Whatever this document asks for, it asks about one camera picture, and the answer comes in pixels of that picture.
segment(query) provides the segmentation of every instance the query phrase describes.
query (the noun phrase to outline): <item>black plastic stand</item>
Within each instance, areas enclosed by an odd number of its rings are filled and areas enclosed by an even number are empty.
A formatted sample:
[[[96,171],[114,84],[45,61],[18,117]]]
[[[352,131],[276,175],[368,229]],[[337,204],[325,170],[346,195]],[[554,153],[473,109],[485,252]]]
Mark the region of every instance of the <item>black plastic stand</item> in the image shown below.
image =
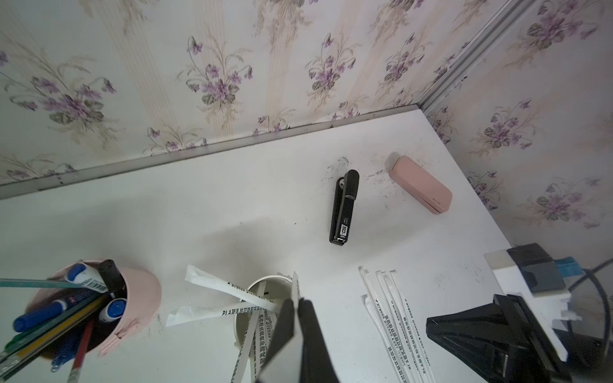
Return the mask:
[[[428,318],[426,334],[490,383],[572,382],[522,297]]]

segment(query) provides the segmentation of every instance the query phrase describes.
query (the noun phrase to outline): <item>pink case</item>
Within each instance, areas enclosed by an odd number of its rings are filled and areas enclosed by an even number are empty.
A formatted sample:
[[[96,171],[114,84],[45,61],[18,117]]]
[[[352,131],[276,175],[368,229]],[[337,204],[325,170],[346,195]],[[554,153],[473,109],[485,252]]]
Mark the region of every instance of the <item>pink case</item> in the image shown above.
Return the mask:
[[[400,157],[389,176],[432,213],[449,210],[451,191],[409,157]]]

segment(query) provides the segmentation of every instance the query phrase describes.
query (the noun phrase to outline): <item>black cable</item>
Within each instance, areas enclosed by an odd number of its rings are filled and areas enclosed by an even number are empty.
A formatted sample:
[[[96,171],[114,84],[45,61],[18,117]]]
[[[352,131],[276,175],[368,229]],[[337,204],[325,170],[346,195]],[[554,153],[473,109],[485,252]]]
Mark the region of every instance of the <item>black cable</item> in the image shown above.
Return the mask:
[[[600,296],[600,298],[603,301],[603,308],[604,308],[604,335],[603,335],[603,338],[604,338],[603,339],[603,341],[604,341],[604,350],[603,350],[602,360],[599,362],[598,365],[600,365],[600,363],[602,363],[603,361],[606,360],[607,353],[609,351],[609,340],[611,338],[611,307],[609,305],[609,300],[607,298],[606,292],[604,291],[603,285],[600,284],[600,281],[598,280],[598,278],[596,278],[595,272],[601,270],[602,268],[606,267],[607,265],[610,265],[611,263],[613,263],[613,259],[609,259],[609,260],[601,263],[600,265],[595,267],[593,271],[588,269],[588,268],[583,269],[583,271],[585,272],[585,275],[569,288],[569,290],[571,290],[571,289],[574,290],[581,282],[585,281],[586,279],[589,279],[589,280],[592,281],[592,283],[594,283],[594,286],[596,287],[596,290],[598,291],[598,295]],[[571,324],[570,320],[567,322],[567,325],[568,325],[568,334],[569,334],[569,336],[574,341],[573,325]],[[586,367],[594,368],[594,367],[598,366],[598,365],[592,366],[591,364],[589,364],[588,361],[586,361],[585,357],[583,356],[583,353],[580,352],[577,349],[577,347],[575,347],[575,348],[576,348],[576,354],[579,357],[579,360]]]
[[[610,264],[613,264],[613,258],[605,260],[603,263],[601,263],[598,266],[596,266],[595,268],[593,268],[592,269],[592,273],[596,274],[597,272],[599,272],[600,270],[604,269],[605,267],[607,267]],[[588,277],[587,277],[587,274],[586,274],[586,275],[582,276],[581,278],[577,279],[577,281],[575,283],[573,283],[571,285],[571,287],[568,288],[568,291],[573,291],[574,289],[576,289],[577,286],[582,284],[583,282],[585,282],[585,280],[587,278]]]

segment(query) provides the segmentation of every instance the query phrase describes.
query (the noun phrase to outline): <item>purple flower pattern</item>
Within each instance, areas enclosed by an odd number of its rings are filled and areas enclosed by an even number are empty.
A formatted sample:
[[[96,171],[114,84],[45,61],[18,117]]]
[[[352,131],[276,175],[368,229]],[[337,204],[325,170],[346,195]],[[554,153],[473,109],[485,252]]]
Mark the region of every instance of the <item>purple flower pattern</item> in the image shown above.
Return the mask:
[[[32,180],[34,178],[75,171],[69,164],[56,164],[51,160],[52,156],[52,154],[41,154],[28,161],[20,161],[14,154],[0,154],[0,184]]]
[[[496,210],[499,207],[498,204],[501,199],[498,189],[502,182],[493,180],[493,178],[496,178],[496,173],[496,170],[491,170],[481,175],[475,172],[468,172],[469,175],[466,178],[481,200],[481,203],[490,211]]]
[[[207,139],[199,137],[198,130],[201,129],[190,129],[183,132],[180,127],[170,125],[164,125],[158,130],[149,127],[147,128],[147,137],[151,144],[143,153],[149,152],[153,156],[154,154],[170,153],[207,145]]]
[[[589,189],[598,187],[599,178],[584,178],[577,183],[569,183],[562,178],[549,184],[545,193],[534,201],[518,205],[530,212],[529,218],[523,218],[529,224],[542,221],[582,222],[585,229],[600,226],[593,213],[599,213],[601,207],[593,204],[593,198],[586,198]]]
[[[309,0],[308,3],[310,5],[317,1]],[[298,28],[311,24],[302,9],[305,0],[254,0],[254,4],[257,4],[256,34],[260,34],[266,27],[271,52],[279,43],[286,46],[291,44],[298,36]]]
[[[443,63],[440,65],[440,67],[436,68],[436,70],[434,71],[434,73],[436,74],[436,77],[434,78],[434,80],[432,80],[430,83],[428,83],[427,86],[430,86],[434,83],[436,83],[438,80],[440,80],[440,78],[447,73],[447,71],[449,70],[449,68],[451,68],[454,64],[455,64],[455,59],[456,57],[460,56],[460,54],[462,53],[462,51],[468,46],[470,42],[465,42],[462,47],[460,48],[460,50],[458,51],[458,53],[454,53],[453,55],[447,57]]]
[[[579,33],[585,40],[598,30],[592,20],[604,12],[601,0],[545,0],[538,8],[539,20],[532,23],[520,40],[509,49],[520,52],[519,58],[505,65],[521,68],[532,63],[535,54]]]
[[[407,105],[415,104],[414,94],[411,91],[411,87],[408,89],[402,88],[394,97],[394,99],[383,106],[383,109],[391,109],[404,107]]]
[[[462,11],[455,17],[454,22],[461,20],[461,22],[451,31],[456,32],[463,26],[470,24],[470,21],[474,17],[478,17],[481,14],[481,7],[489,4],[489,0],[465,0]]]
[[[204,43],[197,43],[193,36],[188,38],[188,53],[191,60],[191,65],[185,73],[187,80],[185,84],[192,92],[203,92],[204,95],[200,98],[203,107],[200,109],[207,114],[207,121],[210,122],[212,116],[217,113],[224,115],[222,128],[225,128],[231,121],[234,120],[236,114],[235,104],[236,96],[240,88],[242,79],[247,80],[253,78],[253,68],[250,65],[244,65],[241,68],[236,67],[233,63],[243,63],[242,53],[247,52],[247,49],[238,49],[232,53],[225,52],[225,44],[219,44],[212,36],[207,36],[211,41],[212,47],[206,47],[213,52],[217,59],[216,64],[207,64],[202,70],[195,62],[194,56],[202,51]],[[184,74],[181,71],[177,78]]]
[[[383,5],[375,22],[370,26],[370,32],[377,30],[375,42],[379,40],[388,41],[400,26],[407,25],[407,13],[413,9],[416,10],[423,4],[424,0],[391,0]]]
[[[522,149],[532,146],[533,141],[526,135],[534,137],[536,134],[536,126],[531,123],[536,114],[529,113],[522,119],[517,115],[520,109],[530,108],[531,101],[532,99],[522,100],[513,109],[497,107],[497,111],[490,120],[492,125],[483,132],[479,131],[478,136],[473,139],[474,142],[479,143],[479,148],[470,153],[481,157],[502,146],[519,144]]]
[[[84,82],[81,78],[70,81],[66,78],[66,68],[89,73],[81,65],[81,58],[72,58],[66,63],[54,65],[43,56],[36,55],[32,50],[16,42],[10,42],[20,52],[15,55],[18,61],[12,64],[19,65],[21,60],[37,66],[40,72],[45,72],[48,77],[29,78],[29,82],[20,82],[7,74],[0,72],[9,82],[4,89],[9,91],[12,87],[19,89],[9,100],[26,110],[38,112],[41,109],[49,112],[51,121],[60,127],[51,127],[60,132],[71,132],[72,140],[80,143],[88,132],[95,133],[102,142],[103,149],[107,148],[110,141],[116,140],[116,129],[109,127],[110,122],[102,113],[104,104],[99,92],[115,93],[109,79],[97,77],[93,81]]]
[[[447,112],[447,107],[440,108],[436,112],[431,112],[427,116],[428,122],[432,125],[432,128],[436,132],[438,138],[441,139],[443,144],[447,145],[451,141],[451,134],[454,132],[454,128],[451,126],[451,113]]]
[[[396,82],[400,80],[403,74],[409,70],[414,64],[419,64],[425,54],[426,45],[422,44],[423,37],[415,38],[415,33],[411,34],[400,50],[395,55],[389,56],[386,59],[386,71],[387,74],[383,78],[383,81],[379,83],[377,94],[379,94],[379,100],[390,91],[396,85]]]
[[[368,96],[360,96],[353,101],[343,101],[338,106],[338,111],[332,115],[331,121],[338,119],[349,118],[360,115],[359,105],[368,98]]]
[[[261,133],[270,133],[270,132],[280,132],[285,129],[290,129],[290,126],[287,124],[285,120],[286,117],[294,113],[296,109],[283,108],[279,113],[277,113],[273,118],[268,115],[261,116],[257,118],[257,123],[259,127],[257,127],[252,135],[259,135]]]
[[[59,89],[55,85],[55,82],[48,80],[46,78],[39,79],[39,78],[33,77],[32,83],[37,89],[40,89],[44,91],[45,93],[49,93],[49,94],[59,93]]]
[[[332,88],[341,78],[341,74],[345,72],[345,65],[347,64],[348,69],[353,68],[356,62],[354,49],[358,46],[359,44],[353,44],[346,47],[344,38],[339,41],[339,39],[333,39],[328,33],[321,44],[319,56],[305,66],[305,69],[308,69],[309,78],[315,79],[311,85],[312,91],[307,92],[309,104],[317,102],[318,105],[323,105],[328,101]]]

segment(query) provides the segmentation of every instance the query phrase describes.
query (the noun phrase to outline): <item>yellow pencil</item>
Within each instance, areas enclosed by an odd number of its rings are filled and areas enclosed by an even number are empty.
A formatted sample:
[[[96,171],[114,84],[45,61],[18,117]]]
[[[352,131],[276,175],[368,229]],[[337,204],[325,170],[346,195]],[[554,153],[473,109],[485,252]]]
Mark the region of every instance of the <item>yellow pencil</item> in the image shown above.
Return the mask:
[[[0,374],[5,374],[6,372],[12,370],[12,368],[17,366],[22,360],[27,359],[35,352],[47,347],[52,341],[78,325],[95,310],[103,307],[108,299],[108,295],[101,295],[98,299],[77,311],[73,316],[68,317],[64,322],[53,327],[51,330],[41,335],[40,338],[8,357],[5,361],[0,363]]]

